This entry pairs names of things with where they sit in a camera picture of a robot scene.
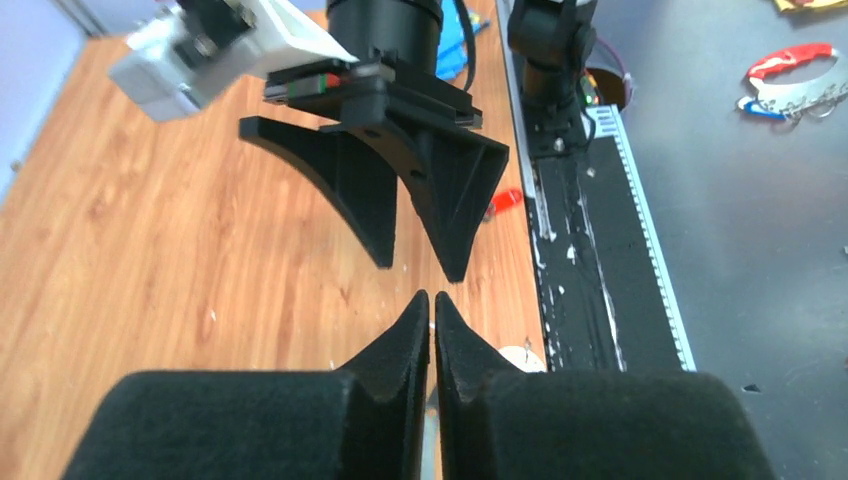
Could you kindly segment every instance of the metal bolt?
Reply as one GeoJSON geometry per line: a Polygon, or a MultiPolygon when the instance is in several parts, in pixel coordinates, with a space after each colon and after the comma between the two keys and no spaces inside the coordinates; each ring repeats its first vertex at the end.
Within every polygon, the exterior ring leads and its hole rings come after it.
{"type": "Polygon", "coordinates": [[[218,46],[206,35],[198,35],[194,39],[194,48],[197,50],[197,53],[204,57],[211,57],[218,51],[218,46]]]}

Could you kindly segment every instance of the wooden table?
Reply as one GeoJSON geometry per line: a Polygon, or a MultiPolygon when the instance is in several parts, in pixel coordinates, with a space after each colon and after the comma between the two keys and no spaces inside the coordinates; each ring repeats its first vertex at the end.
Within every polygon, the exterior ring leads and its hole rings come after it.
{"type": "MultiPolygon", "coordinates": [[[[472,90],[483,134],[514,146],[494,4],[470,7],[493,22],[472,90]]],[[[0,213],[0,478],[59,476],[127,373],[328,369],[422,288],[449,292],[495,347],[529,338],[544,358],[523,209],[480,228],[449,285],[401,188],[395,267],[378,270],[306,180],[237,136],[243,116],[318,119],[243,78],[156,125],[106,76],[125,53],[89,43],[0,213]]],[[[501,187],[519,185],[513,153],[501,187]]]]}

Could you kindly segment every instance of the cable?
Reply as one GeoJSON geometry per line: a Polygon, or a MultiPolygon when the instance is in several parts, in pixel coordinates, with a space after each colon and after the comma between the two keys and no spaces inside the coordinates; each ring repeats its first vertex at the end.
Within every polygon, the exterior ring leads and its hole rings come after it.
{"type": "Polygon", "coordinates": [[[462,26],[462,36],[465,37],[465,47],[468,51],[468,76],[465,77],[466,92],[474,83],[474,75],[477,73],[477,44],[474,39],[474,28],[471,26],[471,16],[465,6],[465,0],[454,0],[456,11],[459,13],[459,24],[462,26]]]}
{"type": "MultiPolygon", "coordinates": [[[[594,79],[594,75],[592,75],[589,70],[586,70],[585,75],[594,79]]],[[[607,99],[604,96],[604,92],[601,91],[601,88],[598,86],[597,79],[594,79],[594,83],[592,81],[589,82],[592,85],[592,90],[595,92],[595,96],[598,97],[599,105],[606,105],[607,99]]]]}
{"type": "Polygon", "coordinates": [[[582,74],[577,75],[577,81],[574,82],[574,90],[576,90],[575,93],[577,94],[577,101],[580,103],[580,117],[581,117],[580,121],[581,121],[581,123],[583,122],[583,117],[585,117],[587,120],[589,120],[589,132],[586,135],[586,142],[583,143],[583,145],[580,146],[580,148],[582,148],[583,152],[585,153],[589,150],[589,146],[595,140],[595,135],[597,134],[598,125],[595,122],[595,119],[592,118],[591,115],[589,115],[589,110],[586,107],[586,102],[583,101],[583,99],[586,97],[586,92],[583,91],[583,87],[581,87],[581,85],[580,85],[581,77],[582,77],[582,74]]]}
{"type": "Polygon", "coordinates": [[[624,83],[624,106],[626,107],[630,104],[630,98],[633,94],[633,77],[630,75],[630,70],[627,69],[627,65],[624,64],[624,59],[621,58],[621,55],[606,40],[597,37],[595,41],[598,45],[604,47],[604,50],[615,60],[616,66],[621,71],[621,81],[624,83]]]}

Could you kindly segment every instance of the black cylinder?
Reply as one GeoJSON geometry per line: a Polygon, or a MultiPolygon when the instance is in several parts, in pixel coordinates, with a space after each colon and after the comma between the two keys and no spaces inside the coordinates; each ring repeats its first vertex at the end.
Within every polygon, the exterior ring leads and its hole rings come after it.
{"type": "Polygon", "coordinates": [[[530,59],[524,61],[521,82],[522,100],[530,105],[562,105],[569,99],[568,87],[572,84],[562,68],[540,65],[530,59]]]}
{"type": "Polygon", "coordinates": [[[376,48],[429,74],[436,71],[441,0],[327,0],[330,35],[360,60],[376,48]]]}

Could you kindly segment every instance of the wall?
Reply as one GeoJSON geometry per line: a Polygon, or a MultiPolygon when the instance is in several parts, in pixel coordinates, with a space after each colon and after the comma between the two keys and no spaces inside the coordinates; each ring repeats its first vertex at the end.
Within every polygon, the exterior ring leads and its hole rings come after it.
{"type": "MultiPolygon", "coordinates": [[[[136,22],[153,17],[164,2],[156,0],[59,0],[80,18],[93,18],[95,31],[109,35],[132,31],[136,22]]],[[[289,0],[303,11],[323,10],[326,0],[289,0]]]]}
{"type": "Polygon", "coordinates": [[[0,202],[86,37],[50,0],[0,0],[0,202]]]}

